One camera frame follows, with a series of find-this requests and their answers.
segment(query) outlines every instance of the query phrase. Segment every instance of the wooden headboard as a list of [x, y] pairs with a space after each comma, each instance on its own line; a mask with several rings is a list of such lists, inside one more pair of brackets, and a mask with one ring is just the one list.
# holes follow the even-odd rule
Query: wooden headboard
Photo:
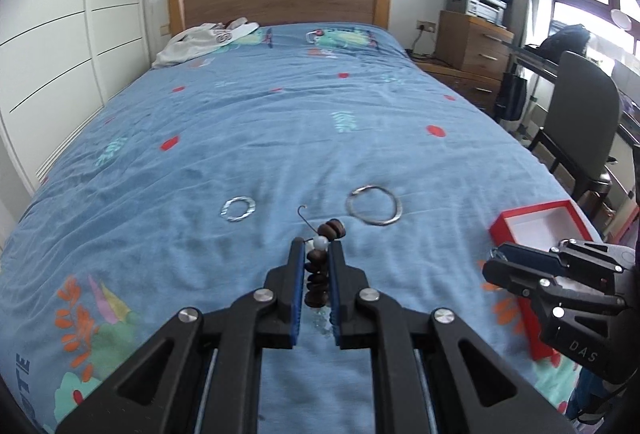
[[261, 26], [360, 22], [387, 28], [390, 0], [167, 0], [172, 35], [204, 22], [245, 16]]

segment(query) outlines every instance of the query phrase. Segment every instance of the orange leaf pattern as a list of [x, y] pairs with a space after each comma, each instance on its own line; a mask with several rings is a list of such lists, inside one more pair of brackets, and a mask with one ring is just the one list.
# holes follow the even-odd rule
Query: orange leaf pattern
[[82, 372], [82, 377], [80, 378], [82, 382], [86, 383], [91, 378], [91, 375], [94, 374], [94, 364], [86, 364], [84, 371]]
[[[98, 326], [95, 325], [95, 320], [92, 319], [89, 310], [78, 303], [81, 295], [82, 290], [78, 281], [72, 276], [65, 280], [63, 287], [57, 292], [57, 296], [68, 303], [68, 308], [56, 311], [54, 324], [62, 329], [71, 327], [76, 329], [74, 334], [63, 335], [63, 349], [68, 353], [73, 353], [80, 349], [84, 351], [71, 361], [70, 365], [73, 369], [81, 366], [91, 355], [91, 336], [98, 331]], [[82, 370], [82, 381], [88, 382], [92, 374], [94, 374], [94, 366], [88, 363]]]
[[61, 329], [67, 329], [74, 325], [74, 323], [71, 320], [66, 320], [66, 319], [56, 319], [54, 324]]
[[[480, 268], [480, 270], [484, 268], [485, 263], [486, 262], [484, 260], [478, 261], [478, 267]], [[499, 286], [494, 286], [494, 284], [491, 284], [489, 282], [483, 282], [482, 289], [485, 291], [496, 292], [502, 290], [502, 288], [500, 288]], [[520, 318], [520, 308], [518, 307], [518, 301], [511, 295], [498, 300], [498, 302], [495, 303], [492, 307], [492, 312], [496, 315], [496, 321], [501, 326], [507, 326], [517, 319], [515, 324], [513, 325], [513, 332], [516, 335], [521, 335], [525, 332], [524, 323]]]
[[71, 367], [73, 367], [74, 369], [79, 366], [80, 364], [82, 364], [91, 354], [91, 351], [85, 351], [82, 354], [78, 354], [78, 356], [75, 357], [75, 359], [71, 362]]
[[71, 353], [72, 351], [75, 351], [79, 347], [80, 347], [80, 342], [76, 340], [75, 342], [69, 342], [68, 344], [65, 344], [64, 350]]

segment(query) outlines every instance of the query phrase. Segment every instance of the metal screw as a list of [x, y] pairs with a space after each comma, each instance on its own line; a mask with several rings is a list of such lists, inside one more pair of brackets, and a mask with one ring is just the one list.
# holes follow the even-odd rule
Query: metal screw
[[380, 300], [380, 292], [373, 288], [363, 288], [360, 290], [360, 298], [365, 302], [375, 302]]
[[254, 299], [258, 302], [271, 302], [273, 300], [273, 291], [268, 288], [260, 288], [254, 291]]
[[456, 314], [450, 309], [440, 308], [434, 311], [433, 317], [440, 324], [451, 324], [456, 319]]
[[198, 319], [198, 310], [196, 308], [184, 308], [178, 311], [180, 322], [194, 322]]

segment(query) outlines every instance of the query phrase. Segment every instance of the black bag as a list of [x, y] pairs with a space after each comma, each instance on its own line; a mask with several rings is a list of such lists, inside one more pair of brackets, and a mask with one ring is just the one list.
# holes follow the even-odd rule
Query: black bag
[[582, 24], [566, 26], [558, 33], [548, 37], [538, 48], [528, 48], [539, 57], [560, 63], [560, 56], [565, 51], [571, 51], [581, 57], [587, 54], [587, 42], [591, 33]]
[[527, 101], [527, 81], [510, 73], [502, 76], [502, 84], [495, 99], [494, 118], [517, 122]]

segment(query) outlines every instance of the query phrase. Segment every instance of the white cloth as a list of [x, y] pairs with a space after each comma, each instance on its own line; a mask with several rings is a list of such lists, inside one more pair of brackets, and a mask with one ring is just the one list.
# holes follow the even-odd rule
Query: white cloth
[[164, 49], [156, 55], [156, 61], [152, 64], [152, 68], [175, 66], [187, 60], [201, 57], [238, 40], [240, 37], [249, 35], [259, 27], [258, 23], [248, 23], [245, 17], [241, 17], [229, 24], [226, 29], [220, 23], [205, 23], [189, 28], [169, 40]]

